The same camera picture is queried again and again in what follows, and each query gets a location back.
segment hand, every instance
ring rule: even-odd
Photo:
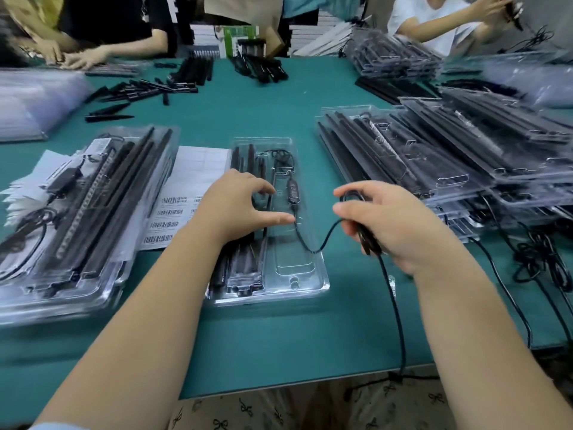
[[[36,42],[36,50],[42,54],[46,60],[47,65],[55,64],[56,62],[63,62],[64,57],[60,50],[60,45],[55,41],[48,41],[46,39],[34,38]]]
[[[66,54],[66,61],[62,65],[64,69],[81,69],[87,71],[95,65],[104,63],[111,53],[105,45],[80,53]]]
[[[209,187],[191,222],[210,228],[221,245],[267,226],[295,223],[291,214],[254,209],[251,196],[258,191],[274,194],[275,188],[264,179],[231,169]]]
[[[343,219],[344,232],[360,242],[358,222],[369,228],[376,239],[407,274],[442,262],[454,262],[447,254],[465,251],[460,240],[432,210],[404,188],[380,181],[362,181],[334,190],[340,197],[356,190],[372,202],[348,201],[334,205],[333,211]]]
[[[470,22],[495,23],[503,17],[505,5],[512,1],[515,0],[477,0],[468,7]]]

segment patterned pants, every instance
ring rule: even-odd
[[[435,367],[410,371],[437,375]],[[370,374],[321,382],[305,416],[297,416],[288,388],[266,389],[178,402],[169,430],[455,430],[439,380],[384,382],[348,388],[385,378]]]

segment right hand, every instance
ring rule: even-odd
[[[362,181],[338,187],[334,196],[340,197],[351,190],[361,192],[372,202],[347,201],[334,205],[335,214],[346,219],[342,223],[344,233],[360,242],[355,222],[366,226],[406,274],[414,275],[443,261],[454,262],[450,255],[465,253],[454,232],[404,188],[380,181]]]
[[[46,39],[36,38],[36,48],[46,60],[47,65],[55,64],[56,62],[63,62],[64,57],[60,45],[55,41],[48,41]]]
[[[470,22],[490,23],[505,11],[505,5],[515,0],[477,0],[468,9]]]

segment white label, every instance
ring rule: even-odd
[[[110,144],[111,138],[94,139],[93,142],[85,150],[84,155],[101,155],[104,153],[107,145]]]

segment black shirt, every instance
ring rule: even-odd
[[[140,41],[159,29],[167,33],[168,55],[177,48],[167,0],[64,0],[58,28],[96,45]]]

